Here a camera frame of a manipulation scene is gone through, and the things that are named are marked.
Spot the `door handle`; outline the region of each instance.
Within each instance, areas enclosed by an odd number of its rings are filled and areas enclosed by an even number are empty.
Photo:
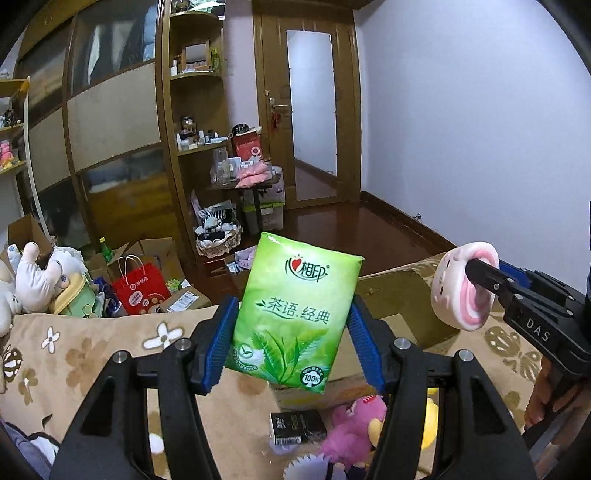
[[[275,104],[275,99],[273,97],[269,98],[269,103],[271,104],[271,108],[272,109],[289,107],[289,105],[276,105]]]

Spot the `red paper bag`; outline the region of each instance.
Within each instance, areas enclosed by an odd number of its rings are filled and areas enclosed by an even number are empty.
[[[164,278],[155,266],[151,263],[144,265],[135,255],[127,255],[120,257],[119,270],[122,259],[125,259],[125,273],[121,271],[121,278],[113,283],[113,288],[127,313],[148,313],[150,307],[170,297]],[[137,268],[127,272],[127,260],[135,261],[138,264]]]
[[[232,143],[236,156],[244,161],[250,160],[251,157],[262,158],[261,139],[256,132],[232,137]]]

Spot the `wooden cabinet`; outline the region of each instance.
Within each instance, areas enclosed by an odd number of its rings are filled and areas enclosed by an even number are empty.
[[[18,58],[23,58],[37,43],[75,13],[98,0],[50,0],[29,23]]]
[[[171,77],[173,58],[200,41],[216,63]],[[40,89],[31,92],[38,121],[62,132],[66,146],[66,159],[63,149],[53,157],[67,160],[67,169],[43,165],[52,175],[40,184],[71,187],[95,247],[99,236],[112,247],[172,236],[183,259],[194,261],[190,195],[195,190],[202,205],[221,199],[206,190],[215,149],[181,153],[176,133],[181,117],[192,116],[199,130],[229,134],[223,22],[208,12],[171,14],[171,0],[50,0],[31,21],[19,59]],[[46,137],[33,135],[34,152]],[[158,171],[134,176],[137,156],[150,151]]]

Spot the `package box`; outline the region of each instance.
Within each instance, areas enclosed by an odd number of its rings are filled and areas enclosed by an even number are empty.
[[[394,335],[408,338],[423,349],[445,354],[459,333],[433,313],[431,287],[414,271],[396,270],[360,278],[356,292],[375,318],[388,323]],[[281,410],[321,410],[376,393],[365,381],[347,329],[323,395],[280,385],[271,387]]]
[[[113,250],[113,258],[109,263],[106,262],[105,257],[102,254],[95,253],[88,260],[84,261],[90,277],[95,280],[99,277],[103,277],[109,284],[113,283],[121,277],[119,272],[119,264],[117,260],[124,254],[129,244],[124,244],[121,247]]]
[[[35,242],[39,246],[39,258],[37,264],[41,268],[47,266],[49,257],[53,252],[53,246],[49,239],[39,227],[39,224],[35,220],[33,215],[25,215],[19,218],[15,222],[8,225],[8,242],[4,245],[4,249],[0,254],[0,258],[4,263],[11,268],[10,262],[8,261],[8,246],[15,244],[20,251],[25,248],[25,245],[29,242]]]
[[[159,305],[154,305],[148,313],[183,312],[211,306],[212,302],[194,287],[186,287],[174,293]]]
[[[125,253],[138,255],[138,252],[140,258],[143,256],[155,259],[154,265],[160,269],[165,281],[184,280],[185,275],[172,237],[140,240],[129,247]]]
[[[236,285],[236,288],[242,293],[244,292],[244,288],[246,287],[246,282],[248,282],[248,275],[250,275],[250,270],[243,270],[238,271],[236,266],[236,258],[234,255],[228,255],[226,258],[223,259],[223,262],[226,266],[226,270],[230,274],[230,278]]]
[[[93,279],[104,277],[112,283],[121,278],[126,268],[127,272],[130,272],[139,266],[138,262],[132,259],[123,259],[119,262],[119,259],[125,255],[136,255],[139,262],[151,263],[162,272],[164,281],[172,279],[183,281],[185,278],[172,237],[147,238],[132,245],[126,243],[113,250],[113,258],[108,263],[101,254],[95,254],[85,261],[86,268]]]

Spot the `bed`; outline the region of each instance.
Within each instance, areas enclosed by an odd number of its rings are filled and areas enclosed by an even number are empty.
[[[361,277],[357,293],[367,299],[374,316],[378,316],[377,310],[380,317],[403,313],[409,322],[410,302],[402,303],[402,311],[400,302],[390,300],[395,297],[396,282],[404,281],[409,273],[423,279],[425,288],[418,289],[413,296],[411,310],[427,308],[430,284],[441,256]],[[211,318],[215,310],[213,306],[180,313],[92,320],[49,314],[17,316],[9,338],[1,346],[8,389],[0,395],[0,414],[27,434],[42,432],[59,442],[114,352],[124,349],[140,356],[161,351],[176,339],[191,334],[196,323]],[[481,330],[456,332],[437,348],[438,353],[453,354],[460,348],[473,351],[517,426],[522,428],[541,356],[502,322],[502,316],[502,307],[495,303]],[[282,470],[291,457],[276,455],[269,448],[269,412],[277,411],[277,405],[266,383],[225,369],[212,393],[197,400],[223,479],[282,478]],[[157,475],[170,478],[157,405],[156,393],[150,391],[148,424],[154,470]],[[305,451],[300,449],[297,455]],[[432,455],[433,451],[428,451],[421,457],[418,478],[430,471]]]

